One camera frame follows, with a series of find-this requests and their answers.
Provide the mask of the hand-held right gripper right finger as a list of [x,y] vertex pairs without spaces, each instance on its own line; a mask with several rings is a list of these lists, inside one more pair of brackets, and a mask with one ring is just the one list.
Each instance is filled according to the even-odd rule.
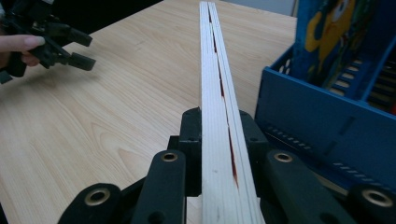
[[269,143],[253,117],[242,110],[240,110],[239,113],[242,121],[244,140],[247,145],[247,154],[253,176],[254,187],[257,196],[259,198],[263,198],[264,193],[267,190],[267,180],[262,170],[262,166],[269,148]]

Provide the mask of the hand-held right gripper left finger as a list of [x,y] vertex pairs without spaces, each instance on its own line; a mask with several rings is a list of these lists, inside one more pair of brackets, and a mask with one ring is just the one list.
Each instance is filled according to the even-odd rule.
[[197,197],[202,192],[202,122],[199,107],[182,115],[178,149],[186,157],[186,196]]

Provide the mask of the white board book green leaf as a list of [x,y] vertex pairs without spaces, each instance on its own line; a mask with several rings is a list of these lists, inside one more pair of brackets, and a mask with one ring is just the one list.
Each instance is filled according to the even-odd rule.
[[200,9],[202,222],[265,224],[216,4]]

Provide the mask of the blue plastic file rack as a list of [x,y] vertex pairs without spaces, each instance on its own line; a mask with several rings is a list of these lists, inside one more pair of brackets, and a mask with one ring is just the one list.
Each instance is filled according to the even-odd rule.
[[344,189],[396,194],[396,0],[378,0],[361,48],[328,88],[291,74],[293,45],[262,71],[261,130]]

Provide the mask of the blue picture book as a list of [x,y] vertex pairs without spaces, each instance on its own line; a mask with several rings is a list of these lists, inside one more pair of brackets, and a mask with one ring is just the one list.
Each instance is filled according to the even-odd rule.
[[299,0],[291,74],[328,88],[361,48],[378,0]]

